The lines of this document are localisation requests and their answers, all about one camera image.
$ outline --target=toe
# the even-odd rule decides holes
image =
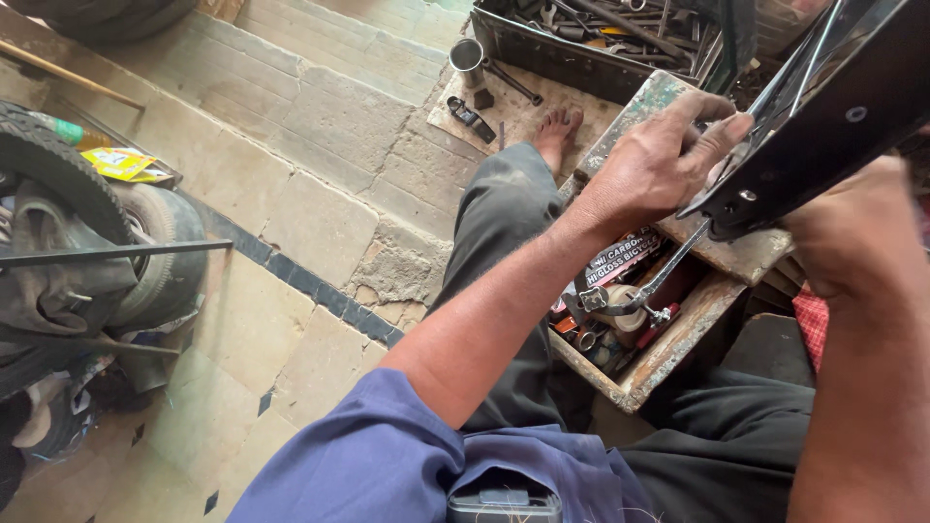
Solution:
[[[572,130],[578,130],[581,127],[581,123],[584,122],[584,113],[581,111],[575,111],[572,113],[571,120],[568,121],[568,125]]]

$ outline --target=blue shirt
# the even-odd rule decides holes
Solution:
[[[600,437],[557,425],[463,435],[393,369],[366,374],[278,450],[227,522],[442,523],[448,492],[492,467],[555,492],[564,523],[654,522],[643,487]]]

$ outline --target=blue sleeve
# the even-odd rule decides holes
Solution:
[[[403,372],[375,369],[278,450],[227,522],[445,521],[440,482],[461,474],[464,451]]]

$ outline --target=bare foot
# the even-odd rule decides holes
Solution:
[[[552,111],[542,119],[536,127],[536,136],[533,138],[533,147],[539,151],[552,169],[552,176],[559,175],[562,168],[562,155],[575,145],[575,135],[584,121],[584,113],[575,111],[571,119],[565,121],[565,109]]]

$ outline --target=plastic bottle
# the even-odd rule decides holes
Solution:
[[[78,151],[89,151],[91,149],[97,149],[98,147],[110,147],[112,144],[110,142],[110,137],[101,132],[84,128],[71,122],[65,122],[64,120],[45,113],[30,111],[29,114],[45,127],[55,131],[56,134],[61,136],[69,145]]]

